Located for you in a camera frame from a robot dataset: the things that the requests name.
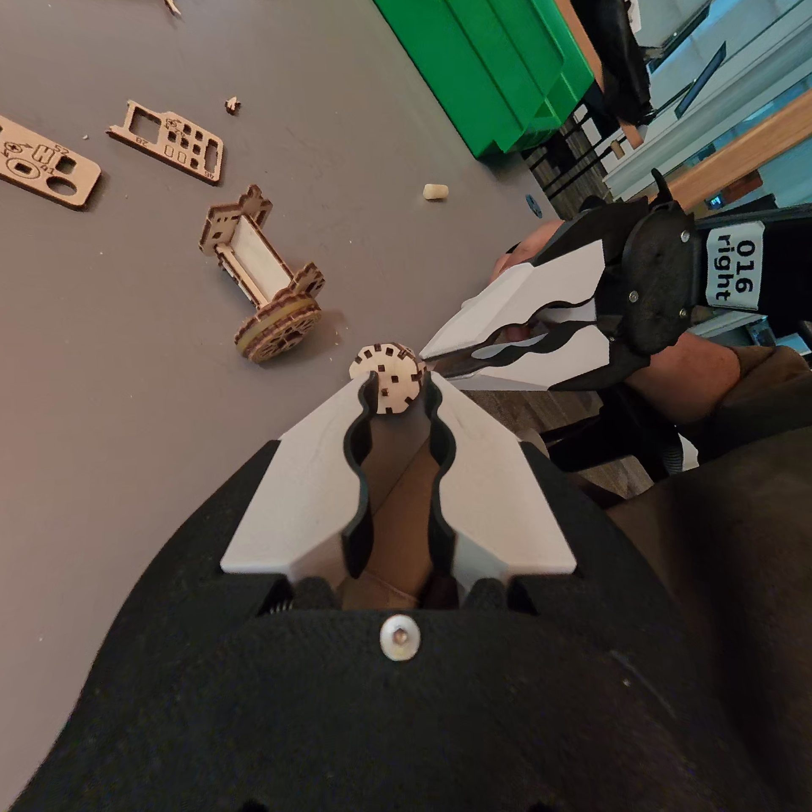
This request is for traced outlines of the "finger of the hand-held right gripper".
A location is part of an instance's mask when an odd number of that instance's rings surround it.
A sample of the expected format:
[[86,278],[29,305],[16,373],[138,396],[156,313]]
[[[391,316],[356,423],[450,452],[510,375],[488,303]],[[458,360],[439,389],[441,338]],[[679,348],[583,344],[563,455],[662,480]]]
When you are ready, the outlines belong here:
[[610,341],[593,324],[567,321],[543,336],[434,362],[434,371],[463,391],[548,391],[607,366]]
[[513,266],[469,299],[421,350],[428,360],[475,348],[504,327],[548,308],[575,309],[594,298],[604,274],[604,247],[594,241],[539,266]]

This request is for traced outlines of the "wooden frame with wheel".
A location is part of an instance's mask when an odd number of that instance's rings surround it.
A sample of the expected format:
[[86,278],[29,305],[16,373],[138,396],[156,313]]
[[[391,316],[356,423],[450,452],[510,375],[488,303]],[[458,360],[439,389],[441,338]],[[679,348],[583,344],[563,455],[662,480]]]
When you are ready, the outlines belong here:
[[315,263],[291,269],[262,231],[272,202],[256,184],[237,201],[211,206],[199,240],[203,254],[216,257],[254,308],[239,328],[235,345],[254,364],[293,349],[319,323],[317,298],[325,284]]

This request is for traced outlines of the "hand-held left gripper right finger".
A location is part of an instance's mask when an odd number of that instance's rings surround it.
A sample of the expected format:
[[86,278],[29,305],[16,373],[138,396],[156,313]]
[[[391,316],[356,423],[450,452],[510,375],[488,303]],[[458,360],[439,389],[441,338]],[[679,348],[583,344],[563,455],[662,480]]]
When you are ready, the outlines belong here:
[[576,558],[521,441],[436,372],[426,379],[432,484],[428,549],[465,591],[482,579],[566,576]]

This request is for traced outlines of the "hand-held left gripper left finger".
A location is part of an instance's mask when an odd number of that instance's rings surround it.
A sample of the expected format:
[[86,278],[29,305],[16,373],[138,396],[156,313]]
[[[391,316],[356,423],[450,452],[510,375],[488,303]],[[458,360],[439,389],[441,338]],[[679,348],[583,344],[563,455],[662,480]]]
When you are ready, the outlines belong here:
[[374,373],[352,379],[279,439],[220,561],[224,573],[357,579],[373,548]]

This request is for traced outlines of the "small wooden sheet slotted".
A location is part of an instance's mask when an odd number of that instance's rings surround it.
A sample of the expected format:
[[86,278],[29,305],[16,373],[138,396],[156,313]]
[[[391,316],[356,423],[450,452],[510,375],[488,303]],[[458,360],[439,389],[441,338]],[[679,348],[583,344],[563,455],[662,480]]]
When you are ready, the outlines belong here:
[[124,121],[107,134],[210,185],[221,182],[222,139],[174,111],[157,112],[128,100]]

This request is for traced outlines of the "green plastic bin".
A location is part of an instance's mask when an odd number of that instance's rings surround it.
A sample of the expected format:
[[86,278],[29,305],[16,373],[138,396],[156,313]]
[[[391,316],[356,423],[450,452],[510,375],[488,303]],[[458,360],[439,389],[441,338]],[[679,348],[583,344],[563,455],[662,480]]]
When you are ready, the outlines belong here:
[[474,157],[542,144],[532,1],[377,1]]
[[545,129],[555,132],[581,105],[594,83],[594,74],[556,3],[531,3],[538,18],[537,83],[543,95],[538,117],[544,120]]

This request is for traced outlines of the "wooden top office desk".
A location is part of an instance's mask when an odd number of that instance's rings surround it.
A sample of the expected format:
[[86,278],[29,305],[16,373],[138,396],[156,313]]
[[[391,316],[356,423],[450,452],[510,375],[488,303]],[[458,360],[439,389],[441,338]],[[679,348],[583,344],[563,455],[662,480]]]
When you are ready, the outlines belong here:
[[669,185],[684,210],[700,205],[717,192],[796,147],[811,135],[811,91],[737,137]]

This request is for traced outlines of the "person's right hand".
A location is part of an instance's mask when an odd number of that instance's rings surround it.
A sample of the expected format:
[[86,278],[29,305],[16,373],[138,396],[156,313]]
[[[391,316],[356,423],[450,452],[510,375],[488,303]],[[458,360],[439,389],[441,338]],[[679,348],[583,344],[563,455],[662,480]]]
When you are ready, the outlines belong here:
[[498,279],[505,270],[533,259],[563,225],[564,221],[560,218],[543,220],[538,228],[496,261],[490,283]]

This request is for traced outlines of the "black monitor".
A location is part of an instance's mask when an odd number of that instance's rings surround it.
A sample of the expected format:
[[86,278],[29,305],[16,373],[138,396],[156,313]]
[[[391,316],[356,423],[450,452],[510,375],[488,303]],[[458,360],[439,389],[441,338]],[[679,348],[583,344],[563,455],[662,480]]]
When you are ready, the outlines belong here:
[[674,108],[674,115],[677,120],[680,120],[688,112],[690,107],[694,104],[698,95],[707,86],[711,78],[713,78],[719,68],[723,65],[727,58],[727,43],[722,42],[713,58],[705,65],[699,76],[688,85],[685,90],[678,94],[677,104]]

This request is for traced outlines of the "person's brown clothing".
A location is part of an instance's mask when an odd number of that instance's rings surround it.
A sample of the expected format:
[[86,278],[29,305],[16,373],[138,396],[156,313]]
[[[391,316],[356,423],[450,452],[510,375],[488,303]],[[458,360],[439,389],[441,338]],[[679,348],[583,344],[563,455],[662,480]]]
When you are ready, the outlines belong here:
[[[643,554],[708,658],[756,765],[810,810],[810,369],[794,350],[670,348],[634,388],[667,415],[697,415],[688,383],[739,378],[682,432],[697,468],[606,509]],[[685,361],[688,383],[671,383]]]

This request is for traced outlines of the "grey desk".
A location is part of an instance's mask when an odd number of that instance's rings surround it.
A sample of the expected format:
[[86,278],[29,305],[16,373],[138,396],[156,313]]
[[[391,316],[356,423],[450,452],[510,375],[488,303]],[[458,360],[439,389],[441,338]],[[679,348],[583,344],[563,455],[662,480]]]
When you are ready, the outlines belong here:
[[[536,222],[521,158],[472,158],[373,3],[177,4],[2,2],[2,114],[103,172],[82,212],[2,183],[2,810],[178,526],[361,344],[421,349]],[[128,100],[221,138],[220,184],[110,137]],[[198,249],[249,184],[326,277],[319,329],[266,366]]]

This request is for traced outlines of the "wooden cone model part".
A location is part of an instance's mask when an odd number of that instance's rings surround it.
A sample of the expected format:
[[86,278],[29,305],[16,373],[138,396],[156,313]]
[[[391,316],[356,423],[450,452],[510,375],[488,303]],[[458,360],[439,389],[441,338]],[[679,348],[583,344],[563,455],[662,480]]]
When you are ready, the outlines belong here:
[[378,375],[378,414],[406,411],[420,395],[426,364],[411,348],[399,343],[375,343],[363,347],[351,362],[351,379]]

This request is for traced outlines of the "small wooden sheet round hole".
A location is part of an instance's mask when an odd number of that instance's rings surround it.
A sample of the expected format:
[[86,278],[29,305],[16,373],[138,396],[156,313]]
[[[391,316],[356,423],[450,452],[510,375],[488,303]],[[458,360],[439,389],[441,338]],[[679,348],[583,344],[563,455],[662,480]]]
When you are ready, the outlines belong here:
[[96,162],[1,117],[1,177],[7,183],[82,210],[101,176]]

